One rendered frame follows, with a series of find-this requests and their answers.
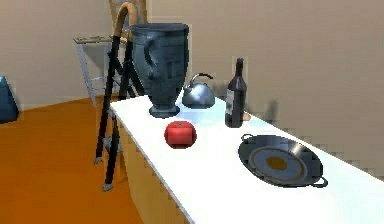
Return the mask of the grey metal kettle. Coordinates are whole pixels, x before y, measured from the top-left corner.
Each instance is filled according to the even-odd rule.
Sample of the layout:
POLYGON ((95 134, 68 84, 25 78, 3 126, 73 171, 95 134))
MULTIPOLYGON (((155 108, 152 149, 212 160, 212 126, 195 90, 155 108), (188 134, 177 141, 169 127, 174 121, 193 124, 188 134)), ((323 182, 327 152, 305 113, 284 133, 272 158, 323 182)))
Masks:
POLYGON ((208 109, 215 104, 215 95, 206 83, 197 83, 198 77, 212 76, 206 73, 195 74, 188 85, 183 87, 182 104, 190 109, 208 109))

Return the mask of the red tomato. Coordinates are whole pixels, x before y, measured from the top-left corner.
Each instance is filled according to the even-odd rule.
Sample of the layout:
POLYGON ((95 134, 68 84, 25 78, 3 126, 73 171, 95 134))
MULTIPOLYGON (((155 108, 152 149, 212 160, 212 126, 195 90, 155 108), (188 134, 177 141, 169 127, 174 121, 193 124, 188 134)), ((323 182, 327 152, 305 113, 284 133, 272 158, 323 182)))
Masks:
POLYGON ((164 139, 171 148, 185 149, 195 143, 197 133, 191 123, 187 121, 173 121, 165 128, 164 139))

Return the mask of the dark wine bottle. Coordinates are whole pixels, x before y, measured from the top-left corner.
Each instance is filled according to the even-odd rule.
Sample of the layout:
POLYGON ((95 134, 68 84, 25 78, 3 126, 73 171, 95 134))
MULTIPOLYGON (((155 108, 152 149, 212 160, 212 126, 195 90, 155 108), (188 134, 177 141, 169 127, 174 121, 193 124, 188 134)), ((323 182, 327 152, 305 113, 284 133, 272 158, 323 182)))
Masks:
POLYGON ((243 79, 244 59, 236 61, 235 74, 227 86, 225 124, 230 128, 239 128, 243 124, 247 85, 243 79))

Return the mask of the dark blue-grey vase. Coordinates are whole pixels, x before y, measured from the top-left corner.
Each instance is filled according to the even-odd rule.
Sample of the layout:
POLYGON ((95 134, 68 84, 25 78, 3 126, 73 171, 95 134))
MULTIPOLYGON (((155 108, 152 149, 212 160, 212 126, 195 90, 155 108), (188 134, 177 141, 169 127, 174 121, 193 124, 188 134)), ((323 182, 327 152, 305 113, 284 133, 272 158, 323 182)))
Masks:
POLYGON ((189 27, 183 23, 147 23, 131 26, 133 65, 152 103, 155 118, 177 115, 175 105, 189 63, 189 27))

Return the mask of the black chair with tan top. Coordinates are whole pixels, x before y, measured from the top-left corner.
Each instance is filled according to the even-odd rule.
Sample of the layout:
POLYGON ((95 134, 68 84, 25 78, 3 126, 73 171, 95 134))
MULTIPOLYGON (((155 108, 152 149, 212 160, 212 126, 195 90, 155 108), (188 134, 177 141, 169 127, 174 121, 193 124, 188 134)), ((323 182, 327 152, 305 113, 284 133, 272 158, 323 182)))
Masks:
POLYGON ((107 53, 109 57, 106 88, 103 97, 102 112, 98 131, 94 163, 103 161, 103 150, 107 151, 108 161, 102 189, 109 191, 113 188, 113 178, 119 149, 119 128, 115 113, 111 109, 113 85, 119 86, 118 101, 127 97, 135 98, 144 94, 137 72, 133 67, 132 40, 123 43, 119 37, 112 34, 112 47, 107 53))

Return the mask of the white-topped wooden counter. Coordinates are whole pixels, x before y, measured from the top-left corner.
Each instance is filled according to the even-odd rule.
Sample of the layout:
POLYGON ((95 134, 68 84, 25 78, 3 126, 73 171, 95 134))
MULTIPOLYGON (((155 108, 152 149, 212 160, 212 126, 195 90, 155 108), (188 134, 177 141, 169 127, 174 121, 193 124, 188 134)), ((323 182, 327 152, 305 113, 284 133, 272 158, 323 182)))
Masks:
POLYGON ((244 134, 280 135, 252 118, 240 128, 224 124, 223 101, 206 110, 182 107, 197 140, 172 149, 164 140, 168 120, 152 117, 145 96, 111 105, 132 200, 144 224, 384 224, 384 182, 322 151, 316 153, 329 184, 282 188, 267 184, 241 163, 244 134))

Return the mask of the black round pan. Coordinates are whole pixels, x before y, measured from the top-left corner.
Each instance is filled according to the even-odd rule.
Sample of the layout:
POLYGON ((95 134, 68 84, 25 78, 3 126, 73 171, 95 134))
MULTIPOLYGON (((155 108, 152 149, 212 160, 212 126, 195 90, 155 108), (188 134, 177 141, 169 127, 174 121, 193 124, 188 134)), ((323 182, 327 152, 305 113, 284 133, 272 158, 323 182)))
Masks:
POLYGON ((319 157, 297 141, 252 134, 244 134, 241 140, 239 159, 260 180, 284 188, 328 186, 319 157))

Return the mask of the wooden chair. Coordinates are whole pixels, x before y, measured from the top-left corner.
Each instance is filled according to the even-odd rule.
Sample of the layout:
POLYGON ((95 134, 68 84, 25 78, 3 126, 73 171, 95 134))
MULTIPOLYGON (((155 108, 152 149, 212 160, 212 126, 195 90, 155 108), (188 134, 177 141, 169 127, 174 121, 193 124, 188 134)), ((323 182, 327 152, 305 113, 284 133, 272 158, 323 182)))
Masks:
POLYGON ((114 28, 113 35, 119 37, 123 43, 131 41, 130 27, 148 22, 146 0, 108 1, 114 28))

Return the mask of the blue object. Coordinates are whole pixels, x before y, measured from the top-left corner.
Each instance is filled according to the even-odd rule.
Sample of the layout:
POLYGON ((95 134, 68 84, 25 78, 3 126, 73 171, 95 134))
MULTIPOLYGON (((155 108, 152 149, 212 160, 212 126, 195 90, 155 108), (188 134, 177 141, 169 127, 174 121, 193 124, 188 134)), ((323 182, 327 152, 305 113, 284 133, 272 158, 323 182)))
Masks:
POLYGON ((0 124, 18 119, 19 109, 5 76, 0 76, 0 124))

